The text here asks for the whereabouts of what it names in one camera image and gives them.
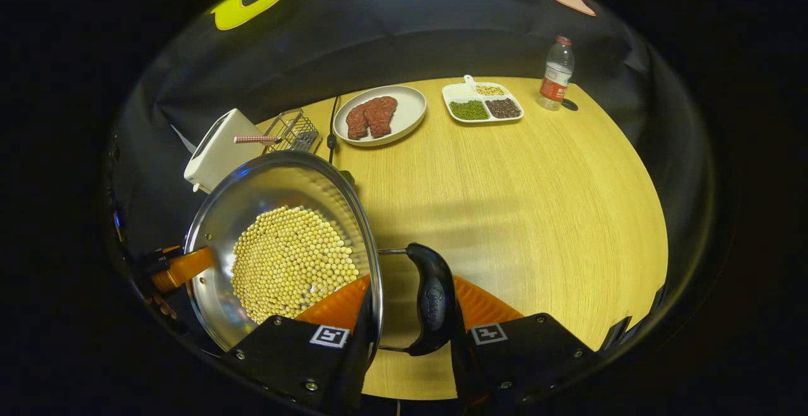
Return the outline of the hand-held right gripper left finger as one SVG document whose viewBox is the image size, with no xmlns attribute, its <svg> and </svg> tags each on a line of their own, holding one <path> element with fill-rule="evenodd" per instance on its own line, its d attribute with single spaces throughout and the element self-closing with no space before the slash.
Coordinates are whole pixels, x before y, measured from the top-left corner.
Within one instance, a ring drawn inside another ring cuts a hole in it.
<svg viewBox="0 0 808 416">
<path fill-rule="evenodd" d="M 266 318 L 222 356 L 223 364 L 306 413 L 354 413 L 370 364 L 369 286 L 364 276 L 295 319 Z"/>
</svg>

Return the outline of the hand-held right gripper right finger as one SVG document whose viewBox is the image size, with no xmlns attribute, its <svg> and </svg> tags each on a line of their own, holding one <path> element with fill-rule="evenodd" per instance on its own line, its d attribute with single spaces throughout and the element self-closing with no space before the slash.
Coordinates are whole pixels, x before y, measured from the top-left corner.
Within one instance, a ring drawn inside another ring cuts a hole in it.
<svg viewBox="0 0 808 416">
<path fill-rule="evenodd" d="M 522 315 L 464 278 L 453 281 L 452 368 L 468 407 L 522 407 L 597 367 L 597 353 L 548 313 Z"/>
</svg>

